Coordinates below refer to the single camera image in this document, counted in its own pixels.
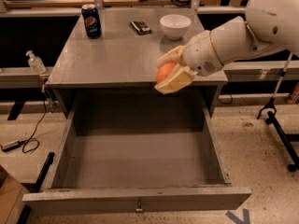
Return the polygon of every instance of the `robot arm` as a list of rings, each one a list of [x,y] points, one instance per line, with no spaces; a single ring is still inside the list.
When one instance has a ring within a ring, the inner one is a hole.
[[[263,57],[284,49],[299,56],[299,0],[249,0],[246,20],[237,17],[212,31],[194,36],[170,50],[156,66],[177,66],[156,85],[162,93],[176,92],[194,76],[210,76],[227,63]]]

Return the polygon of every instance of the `speckled floor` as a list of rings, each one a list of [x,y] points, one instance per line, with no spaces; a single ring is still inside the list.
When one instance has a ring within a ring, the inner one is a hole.
[[[266,111],[256,119],[268,100],[268,96],[237,96],[229,105],[219,103],[212,118],[233,186],[252,188],[252,195],[237,210],[67,217],[42,217],[33,211],[27,223],[299,223],[299,172],[287,170],[291,158],[273,125],[265,123]],[[0,144],[27,138],[43,111],[41,104],[27,104],[17,120],[7,121],[10,108],[11,104],[0,103]],[[276,108],[284,132],[299,133],[299,106],[285,105],[279,97]],[[34,183],[48,153],[57,150],[64,125],[62,113],[47,113],[36,132],[38,150],[30,154],[22,154],[20,149],[0,152],[0,164],[20,182]]]

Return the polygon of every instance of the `pepsi can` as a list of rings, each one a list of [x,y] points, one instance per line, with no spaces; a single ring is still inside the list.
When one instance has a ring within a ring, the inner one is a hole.
[[[94,4],[82,6],[82,16],[85,24],[86,35],[89,38],[96,38],[102,34],[99,12]]]

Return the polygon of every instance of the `metal table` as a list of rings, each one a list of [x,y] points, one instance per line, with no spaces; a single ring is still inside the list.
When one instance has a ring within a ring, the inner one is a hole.
[[[160,18],[171,13],[192,20],[189,31],[177,41],[166,38],[160,28]],[[66,115],[76,89],[154,89],[157,59],[203,31],[196,12],[190,8],[105,8],[99,14],[102,36],[88,38],[80,17],[47,82],[47,88],[54,90]],[[144,21],[152,33],[138,35],[130,21]],[[204,87],[211,113],[226,82],[226,75],[220,71],[209,77],[197,77],[192,84]]]

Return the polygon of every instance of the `pump bottle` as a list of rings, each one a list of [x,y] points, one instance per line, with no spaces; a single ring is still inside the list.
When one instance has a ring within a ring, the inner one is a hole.
[[[28,50],[26,52],[26,56],[29,56],[28,64],[33,70],[33,72],[37,74],[42,74],[46,71],[46,67],[41,61],[41,59],[38,56],[35,56],[31,50]]]

